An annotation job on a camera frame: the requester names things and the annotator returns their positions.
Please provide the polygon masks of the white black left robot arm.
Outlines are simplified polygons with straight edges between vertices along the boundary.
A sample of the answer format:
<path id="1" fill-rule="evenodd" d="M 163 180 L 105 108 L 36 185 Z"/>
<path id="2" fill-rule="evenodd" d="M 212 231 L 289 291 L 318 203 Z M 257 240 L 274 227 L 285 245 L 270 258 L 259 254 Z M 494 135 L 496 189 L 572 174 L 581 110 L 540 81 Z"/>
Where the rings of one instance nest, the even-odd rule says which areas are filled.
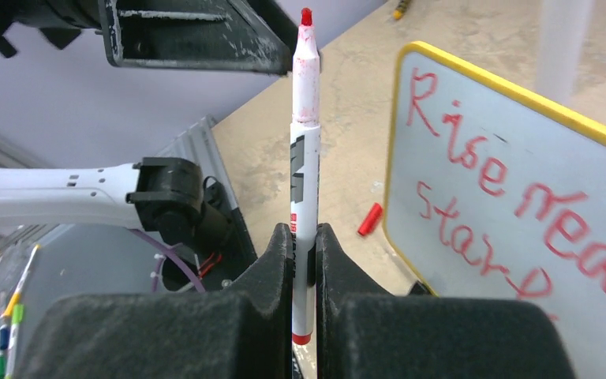
<path id="1" fill-rule="evenodd" d="M 298 26 L 274 1 L 0 1 L 0 53 L 20 23 L 64 48 L 85 29 L 115 67 L 292 70 Z M 171 246 L 226 244 L 230 217 L 204 197 L 200 168 L 182 158 L 92 169 L 0 168 L 0 227 L 92 223 L 156 231 Z"/>

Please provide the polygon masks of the white red whiteboard marker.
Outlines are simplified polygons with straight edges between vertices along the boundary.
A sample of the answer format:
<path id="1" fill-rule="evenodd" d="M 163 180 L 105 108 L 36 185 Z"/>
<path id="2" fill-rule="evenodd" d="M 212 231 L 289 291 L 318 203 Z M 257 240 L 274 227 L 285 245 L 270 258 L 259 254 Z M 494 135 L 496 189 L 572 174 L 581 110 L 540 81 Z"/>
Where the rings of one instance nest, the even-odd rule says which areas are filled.
<path id="1" fill-rule="evenodd" d="M 320 148 L 320 54 L 312 11 L 304 8 L 294 52 L 290 124 L 292 341 L 301 346 L 311 340 L 315 317 Z"/>

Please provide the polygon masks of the yellow framed whiteboard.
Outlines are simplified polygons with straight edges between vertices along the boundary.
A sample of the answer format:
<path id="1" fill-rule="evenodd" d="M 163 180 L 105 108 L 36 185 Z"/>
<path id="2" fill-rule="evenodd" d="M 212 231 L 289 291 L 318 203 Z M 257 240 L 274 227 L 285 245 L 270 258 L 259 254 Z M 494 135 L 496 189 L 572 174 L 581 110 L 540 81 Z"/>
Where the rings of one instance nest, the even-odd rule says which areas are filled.
<path id="1" fill-rule="evenodd" d="M 606 378 L 606 126 L 428 43 L 398 54 L 384 233 L 440 296 L 509 298 Z"/>

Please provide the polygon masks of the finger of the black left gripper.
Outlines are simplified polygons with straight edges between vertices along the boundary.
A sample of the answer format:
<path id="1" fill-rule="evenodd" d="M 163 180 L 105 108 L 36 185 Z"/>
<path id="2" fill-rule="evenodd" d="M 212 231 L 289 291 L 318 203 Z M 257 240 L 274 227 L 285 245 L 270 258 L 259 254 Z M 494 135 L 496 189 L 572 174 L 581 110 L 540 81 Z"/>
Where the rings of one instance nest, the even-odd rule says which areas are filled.
<path id="1" fill-rule="evenodd" d="M 101 1 L 112 66 L 286 75 L 297 22 L 276 1 Z"/>

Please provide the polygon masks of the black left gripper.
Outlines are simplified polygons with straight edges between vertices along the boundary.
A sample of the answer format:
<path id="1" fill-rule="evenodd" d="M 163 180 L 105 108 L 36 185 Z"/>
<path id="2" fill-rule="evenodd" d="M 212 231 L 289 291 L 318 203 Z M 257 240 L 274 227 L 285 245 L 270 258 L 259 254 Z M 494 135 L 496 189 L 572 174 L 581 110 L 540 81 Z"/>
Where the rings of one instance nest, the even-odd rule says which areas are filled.
<path id="1" fill-rule="evenodd" d="M 38 30 L 59 50 L 85 29 L 101 29 L 99 0 L 0 0 L 0 54 L 12 58 L 17 49 L 5 37 L 13 24 Z"/>

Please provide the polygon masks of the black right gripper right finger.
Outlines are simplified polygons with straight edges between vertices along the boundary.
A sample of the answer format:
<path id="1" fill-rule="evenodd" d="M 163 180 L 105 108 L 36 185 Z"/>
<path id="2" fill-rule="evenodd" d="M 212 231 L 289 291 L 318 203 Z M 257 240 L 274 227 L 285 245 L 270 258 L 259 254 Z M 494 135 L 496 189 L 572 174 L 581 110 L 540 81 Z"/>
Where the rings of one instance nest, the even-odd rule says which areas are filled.
<path id="1" fill-rule="evenodd" d="M 572 378 L 553 323 L 515 300 L 392 295 L 318 227 L 320 378 Z"/>

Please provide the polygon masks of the red marker cap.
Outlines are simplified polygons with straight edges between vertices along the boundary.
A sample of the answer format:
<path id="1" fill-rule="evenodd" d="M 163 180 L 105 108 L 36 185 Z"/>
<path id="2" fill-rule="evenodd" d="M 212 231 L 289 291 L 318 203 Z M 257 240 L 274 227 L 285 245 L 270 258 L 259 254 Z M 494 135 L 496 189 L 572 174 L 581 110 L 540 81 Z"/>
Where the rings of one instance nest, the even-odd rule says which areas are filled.
<path id="1" fill-rule="evenodd" d="M 361 222 L 361 225 L 357 229 L 357 233 L 361 237 L 370 235 L 378 226 L 383 217 L 383 207 L 380 203 L 374 203 L 367 215 Z"/>

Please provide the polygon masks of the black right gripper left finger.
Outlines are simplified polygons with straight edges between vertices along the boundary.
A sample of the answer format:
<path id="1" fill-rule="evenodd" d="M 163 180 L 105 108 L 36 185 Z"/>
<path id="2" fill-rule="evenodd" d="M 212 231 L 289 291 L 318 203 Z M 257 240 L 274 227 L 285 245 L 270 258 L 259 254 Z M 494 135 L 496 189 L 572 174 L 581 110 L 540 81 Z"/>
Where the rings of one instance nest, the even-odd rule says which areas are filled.
<path id="1" fill-rule="evenodd" d="M 17 364 L 20 378 L 290 378 L 292 238 L 221 291 L 58 300 Z"/>

